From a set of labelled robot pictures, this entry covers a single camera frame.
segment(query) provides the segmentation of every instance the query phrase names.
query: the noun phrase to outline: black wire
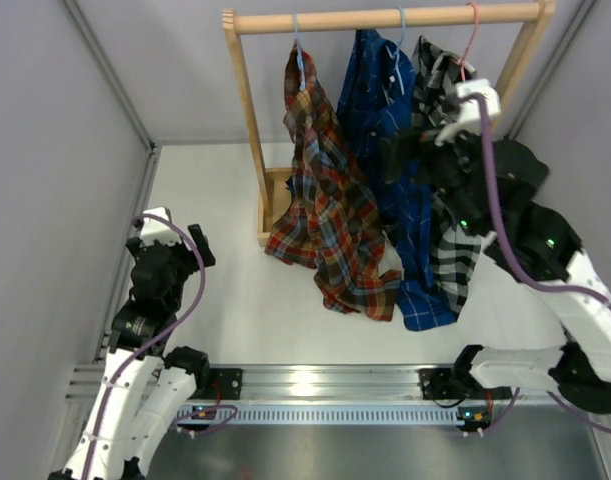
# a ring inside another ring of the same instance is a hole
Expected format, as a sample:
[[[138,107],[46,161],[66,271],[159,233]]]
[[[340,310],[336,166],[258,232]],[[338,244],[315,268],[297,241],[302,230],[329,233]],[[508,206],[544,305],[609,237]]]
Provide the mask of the black wire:
[[[454,402],[454,403],[451,403],[451,404],[449,404],[449,405],[441,405],[440,403],[438,403],[436,400],[434,400],[434,399],[432,398],[432,402],[434,402],[434,403],[435,403],[437,406],[439,406],[439,407],[441,407],[441,408],[454,408],[454,407],[458,407],[458,406],[459,406],[461,403],[463,403],[464,401],[465,401],[465,399],[464,399],[464,398],[461,398],[460,400],[458,400],[458,401],[456,401],[456,402]]]

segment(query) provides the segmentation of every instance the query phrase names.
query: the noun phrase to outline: plaid shirt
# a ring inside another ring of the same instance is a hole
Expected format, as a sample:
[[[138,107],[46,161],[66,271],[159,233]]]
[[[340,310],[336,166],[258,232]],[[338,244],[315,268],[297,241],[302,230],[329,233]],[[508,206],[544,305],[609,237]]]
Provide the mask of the plaid shirt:
[[[385,238],[366,179],[348,155],[338,120],[303,52],[306,87],[299,91],[296,45],[285,68],[284,123],[295,144],[292,204],[273,225],[265,253],[316,268],[323,304],[390,321],[400,273],[379,277]]]
[[[338,119],[350,150],[369,178],[381,220],[387,230],[397,230],[396,251],[405,275],[396,303],[405,326],[426,330],[452,323],[454,315],[430,267],[431,192],[428,186],[409,181],[417,163],[408,162],[408,171],[398,183],[385,184],[382,178],[379,138],[394,136],[399,129],[411,126],[414,68],[403,52],[398,58],[395,52],[396,44],[375,30],[356,32],[338,102]]]
[[[446,95],[456,91],[461,79],[460,57],[430,43],[424,36],[418,39],[412,64],[418,72],[414,89],[412,124],[429,129],[453,121],[443,112]],[[476,78],[476,70],[465,64],[465,78]],[[469,294],[469,281],[481,250],[478,236],[467,236],[454,222],[443,202],[434,196],[432,203],[432,248],[430,263],[436,281],[447,294],[452,311],[458,316]]]

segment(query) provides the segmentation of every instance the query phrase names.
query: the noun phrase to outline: wooden clothing rack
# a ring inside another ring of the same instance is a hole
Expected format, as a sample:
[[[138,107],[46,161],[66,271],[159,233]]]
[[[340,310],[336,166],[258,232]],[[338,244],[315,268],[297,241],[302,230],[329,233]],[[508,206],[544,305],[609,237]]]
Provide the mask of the wooden clothing rack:
[[[505,111],[516,92],[516,88],[536,51],[554,10],[555,0],[478,6],[480,24],[523,24],[496,82],[495,88],[501,98],[501,112]],[[406,8],[403,12],[407,27],[467,25],[475,22],[474,10],[467,5],[460,7]],[[300,32],[396,28],[402,26],[401,13],[395,8],[353,12],[299,13],[296,16],[296,23]],[[293,32],[294,18],[291,14],[240,16],[233,9],[227,9],[223,11],[223,29],[232,57],[238,92],[245,111],[249,145],[258,177],[260,189],[258,242],[261,246],[264,246],[269,238],[272,225],[289,207],[291,198],[289,191],[285,188],[285,181],[291,174],[291,168],[265,168],[241,36]]]

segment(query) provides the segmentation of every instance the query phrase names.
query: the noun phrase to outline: wooden rod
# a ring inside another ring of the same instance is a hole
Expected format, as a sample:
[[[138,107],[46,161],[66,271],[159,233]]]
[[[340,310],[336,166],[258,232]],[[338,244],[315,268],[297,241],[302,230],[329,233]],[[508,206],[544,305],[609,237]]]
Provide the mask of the wooden rod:
[[[267,171],[265,170],[265,161],[263,160],[263,149],[258,134],[258,124],[256,123],[252,91],[249,86],[249,76],[247,74],[247,65],[245,64],[245,55],[243,54],[243,44],[241,43],[241,37],[237,35],[234,30],[235,22],[236,12],[232,9],[224,10],[223,29],[225,31],[225,38],[227,39],[229,54],[232,57],[232,66],[234,67],[234,77],[236,78],[236,85],[238,86],[238,94],[241,97],[241,104],[245,112],[245,122],[247,123],[247,131],[249,132],[249,147],[252,150],[254,168],[256,169],[256,177],[258,178],[258,188],[260,189],[261,200],[265,207],[265,211],[271,215],[272,200],[267,188]]]
[[[538,18],[535,3],[480,5],[480,23],[523,23]],[[401,26],[398,9],[363,10],[352,12],[298,13],[298,30],[322,32],[329,30],[360,30],[364,28],[396,28]],[[406,8],[408,27],[466,25],[474,23],[474,11],[468,5],[459,7]],[[234,17],[238,35],[290,33],[294,31],[292,15],[242,15]]]
[[[521,28],[496,82],[495,89],[501,98],[501,112],[509,106],[556,10],[556,0],[536,0],[534,5],[539,7],[538,18],[535,22],[525,23]],[[494,127],[499,121],[500,117],[494,122]]]

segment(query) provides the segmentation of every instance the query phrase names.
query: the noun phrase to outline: wooden post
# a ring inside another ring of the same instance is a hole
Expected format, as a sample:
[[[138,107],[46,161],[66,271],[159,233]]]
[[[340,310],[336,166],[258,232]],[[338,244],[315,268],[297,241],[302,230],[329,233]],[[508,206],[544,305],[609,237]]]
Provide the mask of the wooden post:
[[[538,18],[523,24],[496,82],[495,88],[501,98],[501,112],[504,112],[512,101],[556,8],[555,0],[536,1],[539,4]],[[494,126],[498,125],[499,120],[500,117],[494,122]]]
[[[238,93],[241,97],[243,110],[245,111],[245,121],[247,123],[247,131],[249,132],[249,146],[252,150],[252,158],[254,159],[254,168],[258,177],[258,187],[260,189],[261,200],[265,211],[272,214],[272,201],[270,198],[269,189],[267,188],[267,172],[265,170],[265,162],[263,160],[263,150],[261,147],[261,139],[258,134],[258,124],[256,123],[256,113],[254,112],[254,102],[252,101],[252,92],[249,86],[249,77],[247,75],[247,65],[245,64],[245,55],[243,54],[243,44],[241,37],[236,33],[235,28],[236,12],[233,9],[223,11],[223,30],[225,30],[225,38],[227,39],[227,47],[229,54],[232,57],[232,66],[234,67],[234,77],[236,77],[236,85]]]

